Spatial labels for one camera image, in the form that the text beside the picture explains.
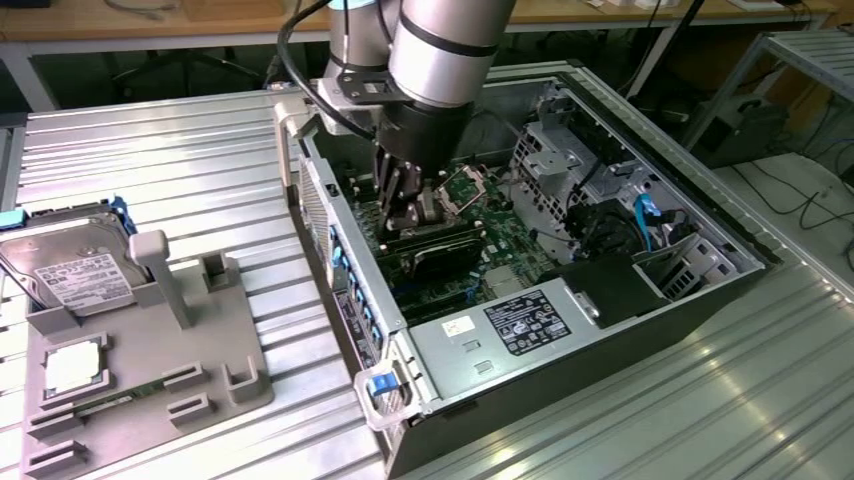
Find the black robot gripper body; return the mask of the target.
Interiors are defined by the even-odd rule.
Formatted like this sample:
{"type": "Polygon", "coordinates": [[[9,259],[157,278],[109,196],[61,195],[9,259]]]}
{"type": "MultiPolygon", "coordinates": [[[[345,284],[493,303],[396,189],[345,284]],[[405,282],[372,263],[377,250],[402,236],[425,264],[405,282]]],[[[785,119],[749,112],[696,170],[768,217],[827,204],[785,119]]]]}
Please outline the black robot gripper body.
{"type": "Polygon", "coordinates": [[[421,102],[392,103],[382,107],[377,128],[376,173],[385,170],[386,155],[418,166],[424,174],[437,174],[450,163],[474,112],[469,102],[453,108],[421,102]]]}

